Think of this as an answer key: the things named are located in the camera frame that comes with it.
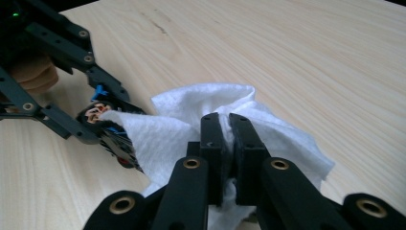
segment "crumpled tissue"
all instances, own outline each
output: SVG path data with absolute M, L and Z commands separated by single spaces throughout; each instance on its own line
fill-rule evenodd
M 256 102 L 255 93 L 251 85 L 200 83 L 153 97 L 157 116 L 107 111 L 101 118 L 126 130 L 138 162 L 150 180 L 150 185 L 143 191 L 144 196 L 168 183 L 176 161 L 186 156 L 188 142 L 200 141 L 201 117 L 213 112 L 219 114 L 229 150 L 233 147 L 234 136 L 228 116 L 236 113 L 251 120 L 272 156 L 294 162 L 320 189 L 333 162 L 320 153 L 309 134 L 277 118 L 264 104 Z M 255 207 L 235 204 L 236 188 L 232 179 L 227 182 L 225 191 L 221 207 L 209 208 L 208 228 L 211 230 L 236 229 L 241 220 L 255 210 Z

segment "bearing hole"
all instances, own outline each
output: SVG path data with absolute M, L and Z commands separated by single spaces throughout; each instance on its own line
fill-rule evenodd
M 116 215 L 124 214 L 135 206 L 135 199 L 131 196 L 122 196 L 110 204 L 110 212 Z
M 24 110 L 31 110 L 34 108 L 34 105 L 32 103 L 24 103 L 23 108 Z
M 273 160 L 271 166 L 277 170 L 287 170 L 289 169 L 289 164 L 282 160 Z
M 187 169 L 196 169 L 200 166 L 200 161 L 196 159 L 188 159 L 183 162 L 183 166 Z
M 388 212 L 380 204 L 372 200 L 358 199 L 356 205 L 361 211 L 375 218 L 382 219 L 388 216 Z

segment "robotic hand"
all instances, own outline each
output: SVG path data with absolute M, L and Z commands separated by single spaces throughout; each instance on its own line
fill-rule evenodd
M 44 1 L 50 5 L 40 0 L 1 1 L 0 120 L 37 120 L 65 139 L 74 135 L 85 144 L 101 144 L 125 168 L 141 170 L 124 129 L 99 120 L 99 115 L 108 109 L 145 112 L 130 104 L 121 83 L 97 65 L 89 32 L 58 13 L 94 1 Z M 93 103 L 76 119 L 55 104 L 41 107 L 6 71 L 18 57 L 28 53 L 46 54 L 56 67 L 70 74 L 73 68 L 85 73 L 88 84 L 96 89 Z

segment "light wood surface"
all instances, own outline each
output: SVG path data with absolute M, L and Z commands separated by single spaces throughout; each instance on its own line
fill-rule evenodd
M 98 64 L 133 104 L 154 113 L 149 98 L 174 87 L 252 84 L 258 101 L 312 134 L 336 162 L 325 196 L 341 203 L 363 192 L 406 214 L 406 8 L 101 0 L 64 14 L 91 32 Z M 38 101 L 76 116 L 93 91 L 82 73 L 59 74 Z M 1 121 L 0 148 L 0 229 L 81 229 L 106 196 L 148 183 L 102 147 L 63 140 L 34 121 Z

